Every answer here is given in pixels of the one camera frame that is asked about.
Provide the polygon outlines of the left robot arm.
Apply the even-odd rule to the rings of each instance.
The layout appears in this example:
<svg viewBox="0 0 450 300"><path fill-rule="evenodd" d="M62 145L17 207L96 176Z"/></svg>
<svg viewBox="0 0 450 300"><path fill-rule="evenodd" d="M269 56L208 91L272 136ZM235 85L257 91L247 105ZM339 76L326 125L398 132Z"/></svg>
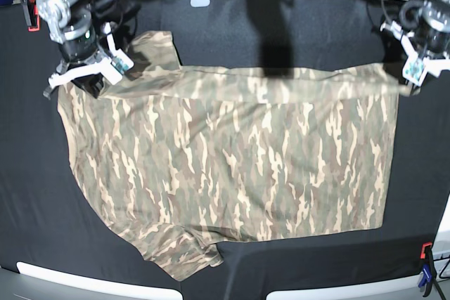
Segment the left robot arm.
<svg viewBox="0 0 450 300"><path fill-rule="evenodd" d="M401 75L413 93L428 75L437 79L449 70L449 0L408 0L396 20L388 14L385 0L380 5L385 16L380 31L401 44L406 54Z"/></svg>

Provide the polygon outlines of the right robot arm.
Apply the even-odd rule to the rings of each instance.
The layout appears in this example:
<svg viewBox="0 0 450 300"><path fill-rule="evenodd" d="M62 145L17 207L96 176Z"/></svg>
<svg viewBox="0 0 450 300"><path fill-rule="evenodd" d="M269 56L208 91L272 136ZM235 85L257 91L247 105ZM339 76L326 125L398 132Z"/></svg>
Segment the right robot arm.
<svg viewBox="0 0 450 300"><path fill-rule="evenodd" d="M45 22L58 45L61 61L49 77L44 96L72 82L92 97L106 84L119 82L130 64L116 47L114 34L123 23L119 0L20 0L31 32Z"/></svg>

